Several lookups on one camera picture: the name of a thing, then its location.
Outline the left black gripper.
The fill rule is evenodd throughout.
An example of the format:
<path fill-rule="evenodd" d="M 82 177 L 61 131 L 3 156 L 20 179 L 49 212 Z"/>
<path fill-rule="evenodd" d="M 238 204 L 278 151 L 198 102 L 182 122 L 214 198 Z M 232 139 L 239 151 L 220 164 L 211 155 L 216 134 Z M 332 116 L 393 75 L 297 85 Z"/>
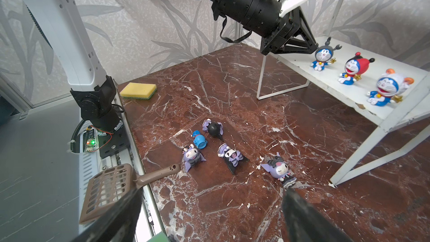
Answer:
<path fill-rule="evenodd" d="M 278 26 L 267 38 L 262 38 L 260 52 L 273 54 L 311 54 L 318 44 L 301 7 L 290 11 L 280 19 Z"/>

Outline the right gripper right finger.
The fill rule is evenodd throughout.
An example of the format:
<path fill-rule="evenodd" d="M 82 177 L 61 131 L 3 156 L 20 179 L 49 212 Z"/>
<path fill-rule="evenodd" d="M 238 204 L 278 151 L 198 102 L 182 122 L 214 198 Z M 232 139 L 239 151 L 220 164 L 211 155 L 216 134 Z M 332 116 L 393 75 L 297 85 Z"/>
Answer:
<path fill-rule="evenodd" d="M 335 227 L 294 189 L 282 199 L 282 212 L 292 242 L 350 242 L 351 238 Z"/>

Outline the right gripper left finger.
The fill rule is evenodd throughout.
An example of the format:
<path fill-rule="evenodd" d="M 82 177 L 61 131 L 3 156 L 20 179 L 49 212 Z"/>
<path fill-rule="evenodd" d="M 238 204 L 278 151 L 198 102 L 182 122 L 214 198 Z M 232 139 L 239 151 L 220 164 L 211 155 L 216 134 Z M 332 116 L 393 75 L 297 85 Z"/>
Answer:
<path fill-rule="evenodd" d="M 133 242 L 141 207 L 141 190 L 132 190 L 73 241 Z"/>

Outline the small grey bunny figure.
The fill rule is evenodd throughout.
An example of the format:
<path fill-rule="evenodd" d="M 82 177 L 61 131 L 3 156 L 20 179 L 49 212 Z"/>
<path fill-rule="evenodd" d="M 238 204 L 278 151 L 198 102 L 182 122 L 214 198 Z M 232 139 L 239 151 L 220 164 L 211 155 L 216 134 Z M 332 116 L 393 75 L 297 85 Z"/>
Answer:
<path fill-rule="evenodd" d="M 315 52 L 315 60 L 311 64 L 311 67 L 315 71 L 323 71 L 326 66 L 332 65 L 336 62 L 334 52 L 342 49 L 342 46 L 338 44 L 333 48 L 330 43 L 331 37 L 328 37 L 325 44 L 317 48 Z"/>

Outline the red hat Doraemon figure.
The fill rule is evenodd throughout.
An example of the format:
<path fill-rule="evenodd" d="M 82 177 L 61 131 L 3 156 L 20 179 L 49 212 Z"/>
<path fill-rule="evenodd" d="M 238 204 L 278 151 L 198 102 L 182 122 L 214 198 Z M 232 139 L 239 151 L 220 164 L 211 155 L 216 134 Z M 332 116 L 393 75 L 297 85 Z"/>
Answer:
<path fill-rule="evenodd" d="M 364 58 L 360 52 L 357 52 L 355 56 L 349 59 L 344 66 L 344 72 L 339 75 L 338 82 L 344 85 L 353 85 L 355 82 L 361 79 L 363 75 L 370 67 L 370 64 L 375 61 L 375 58 Z"/>

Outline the white hooded Doraemon figure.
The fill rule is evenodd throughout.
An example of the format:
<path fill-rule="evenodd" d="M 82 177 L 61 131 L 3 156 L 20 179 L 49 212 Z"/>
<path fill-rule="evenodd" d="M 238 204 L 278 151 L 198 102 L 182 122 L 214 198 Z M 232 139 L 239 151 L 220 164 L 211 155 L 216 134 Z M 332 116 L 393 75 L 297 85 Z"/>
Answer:
<path fill-rule="evenodd" d="M 385 106 L 390 103 L 397 103 L 398 98 L 402 98 L 404 93 L 412 84 L 414 79 L 395 72 L 394 69 L 387 69 L 378 79 L 376 91 L 367 93 L 367 102 L 374 106 Z"/>

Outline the blue cup toy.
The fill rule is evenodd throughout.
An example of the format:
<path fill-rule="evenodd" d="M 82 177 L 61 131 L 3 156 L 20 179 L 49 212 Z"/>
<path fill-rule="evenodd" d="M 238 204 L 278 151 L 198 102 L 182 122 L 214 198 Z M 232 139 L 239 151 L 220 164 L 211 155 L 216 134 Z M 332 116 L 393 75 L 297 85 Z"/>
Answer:
<path fill-rule="evenodd" d="M 207 146 L 208 141 L 198 130 L 194 131 L 191 136 L 193 137 L 193 144 L 197 149 L 202 150 Z"/>

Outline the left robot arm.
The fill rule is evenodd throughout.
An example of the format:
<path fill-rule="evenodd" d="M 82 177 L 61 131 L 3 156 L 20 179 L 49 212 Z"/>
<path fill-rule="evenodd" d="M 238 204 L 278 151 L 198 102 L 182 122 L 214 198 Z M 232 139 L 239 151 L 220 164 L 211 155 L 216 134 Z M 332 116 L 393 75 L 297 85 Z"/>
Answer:
<path fill-rule="evenodd" d="M 75 0 L 95 52 L 119 84 L 227 47 L 243 31 L 214 20 L 209 0 Z M 31 104 L 70 91 L 22 0 L 1 0 L 1 74 Z"/>

